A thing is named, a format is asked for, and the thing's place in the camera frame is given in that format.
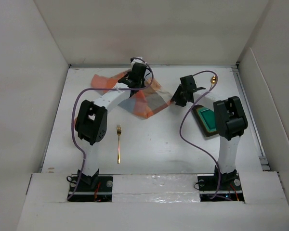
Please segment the orange blue checkered cloth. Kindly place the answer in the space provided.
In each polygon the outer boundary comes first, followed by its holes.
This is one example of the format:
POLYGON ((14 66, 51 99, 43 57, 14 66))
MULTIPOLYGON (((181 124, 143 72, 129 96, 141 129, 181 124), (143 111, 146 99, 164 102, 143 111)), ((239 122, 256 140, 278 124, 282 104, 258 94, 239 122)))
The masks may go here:
MULTIPOLYGON (((91 80, 92 88, 112 88, 118 80, 128 73, 125 70, 112 77, 95 74, 91 80)), ((148 119, 171 104, 172 94, 166 91, 157 80, 145 90, 124 100, 119 106, 135 116, 148 119)))

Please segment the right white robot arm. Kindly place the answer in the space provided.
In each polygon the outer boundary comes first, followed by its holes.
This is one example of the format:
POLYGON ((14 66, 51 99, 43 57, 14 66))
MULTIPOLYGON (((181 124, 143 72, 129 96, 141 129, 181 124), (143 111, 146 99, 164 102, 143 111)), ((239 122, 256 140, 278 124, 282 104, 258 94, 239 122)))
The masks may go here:
POLYGON ((222 99, 211 91, 218 83, 218 77, 213 73, 209 89, 197 87, 193 75, 180 78, 180 84, 171 101, 184 107, 188 102, 193 106, 201 103, 214 113, 216 131, 220 137, 218 159, 215 160, 213 184, 223 190, 236 177, 236 154, 241 136, 248 127, 248 121, 237 96, 222 99))

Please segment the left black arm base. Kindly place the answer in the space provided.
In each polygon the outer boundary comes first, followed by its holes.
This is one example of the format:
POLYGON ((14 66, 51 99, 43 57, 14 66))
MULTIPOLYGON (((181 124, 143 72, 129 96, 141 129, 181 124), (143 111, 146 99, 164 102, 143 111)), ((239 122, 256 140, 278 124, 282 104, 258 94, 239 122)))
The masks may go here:
POLYGON ((79 182, 76 192, 73 193, 77 183, 77 176, 67 176, 69 202, 112 202, 113 176, 100 175, 96 185, 92 188, 83 181, 79 182))

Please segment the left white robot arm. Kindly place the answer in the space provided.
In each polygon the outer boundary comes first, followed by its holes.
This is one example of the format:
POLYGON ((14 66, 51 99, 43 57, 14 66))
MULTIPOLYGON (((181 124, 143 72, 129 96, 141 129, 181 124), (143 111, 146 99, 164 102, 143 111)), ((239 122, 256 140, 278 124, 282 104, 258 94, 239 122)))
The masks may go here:
POLYGON ((147 89, 153 80, 154 74, 151 67, 146 62, 135 62, 131 66, 131 70, 121 77, 112 88, 87 88, 79 93, 73 105, 71 118, 72 141, 74 146, 82 152, 82 164, 77 172, 76 185, 81 181, 82 187, 92 191, 98 184, 95 176, 91 174, 82 176, 87 155, 84 149, 77 144, 76 137, 90 145, 100 142, 106 134, 108 113, 124 100, 147 89), (75 115, 80 97, 90 90, 105 91, 105 93, 95 101, 84 100, 80 104, 78 115, 75 115))

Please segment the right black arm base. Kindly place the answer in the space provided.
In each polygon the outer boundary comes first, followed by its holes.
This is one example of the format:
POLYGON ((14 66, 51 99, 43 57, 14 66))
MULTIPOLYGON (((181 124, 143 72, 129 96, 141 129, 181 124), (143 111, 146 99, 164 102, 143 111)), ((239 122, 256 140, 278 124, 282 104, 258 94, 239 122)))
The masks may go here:
POLYGON ((194 188, 199 191, 201 202, 244 202, 239 175, 227 182, 221 182, 217 191, 217 177, 214 174, 199 174, 194 188))

